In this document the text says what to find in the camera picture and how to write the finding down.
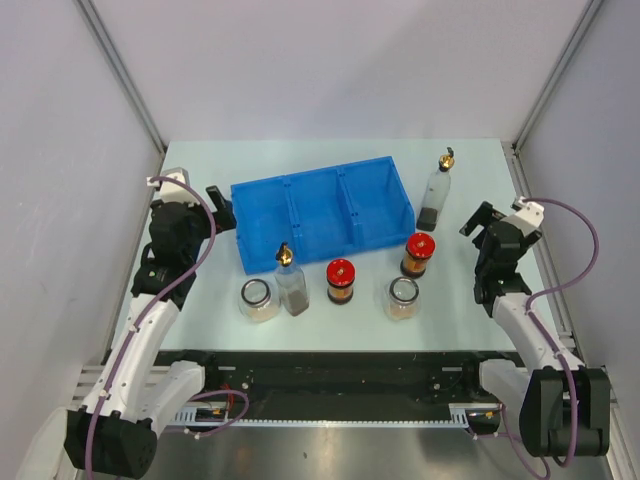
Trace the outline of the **glass jar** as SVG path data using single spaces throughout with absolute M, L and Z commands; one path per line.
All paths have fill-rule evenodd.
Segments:
M 392 279 L 384 289 L 383 305 L 385 313 L 393 321 L 415 317 L 421 307 L 418 284 L 405 276 Z
M 280 299 L 269 282 L 252 278 L 240 289 L 239 308 L 250 321 L 263 323 L 278 315 Z

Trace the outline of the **red-lid jar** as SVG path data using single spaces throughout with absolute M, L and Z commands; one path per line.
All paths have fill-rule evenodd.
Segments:
M 348 303 L 354 294 L 355 266 L 347 259 L 332 260 L 326 269 L 327 295 L 337 305 Z
M 400 264 L 403 275 L 413 279 L 423 276 L 435 250 L 436 242 L 429 234 L 416 232 L 410 235 Z

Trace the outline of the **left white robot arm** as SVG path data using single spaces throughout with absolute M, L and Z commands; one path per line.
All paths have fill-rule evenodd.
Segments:
M 196 270 L 217 234 L 233 230 L 232 204 L 216 186 L 204 201 L 191 189 L 152 202 L 150 240 L 133 277 L 127 320 L 98 380 L 80 407 L 67 413 L 65 451 L 87 475 L 142 478 L 160 435 L 194 395 L 214 397 L 221 376 L 194 361 L 174 362 L 154 386 L 148 377 L 169 329 L 181 313 Z

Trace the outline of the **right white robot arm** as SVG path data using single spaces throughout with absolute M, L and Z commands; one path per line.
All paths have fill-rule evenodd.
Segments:
M 602 368 L 574 355 L 542 322 L 519 260 L 542 237 L 542 203 L 520 197 L 505 215 L 482 202 L 460 232 L 478 249 L 474 299 L 507 334 L 524 366 L 487 360 L 461 376 L 473 401 L 491 394 L 518 417 L 527 452 L 557 461 L 605 455 L 610 446 L 611 385 Z

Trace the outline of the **glass bottle brown powder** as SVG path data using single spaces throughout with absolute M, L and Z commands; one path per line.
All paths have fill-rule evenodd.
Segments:
M 309 308 L 309 294 L 304 272 L 295 262 L 294 252 L 287 242 L 280 245 L 275 259 L 278 266 L 274 276 L 278 284 L 281 304 L 291 316 L 298 316 Z

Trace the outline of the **glass bottle black base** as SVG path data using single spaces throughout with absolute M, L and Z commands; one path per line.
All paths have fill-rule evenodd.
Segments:
M 455 163 L 454 150 L 440 156 L 438 168 L 428 178 L 421 208 L 416 221 L 416 229 L 432 232 L 435 230 L 451 187 L 450 170 Z

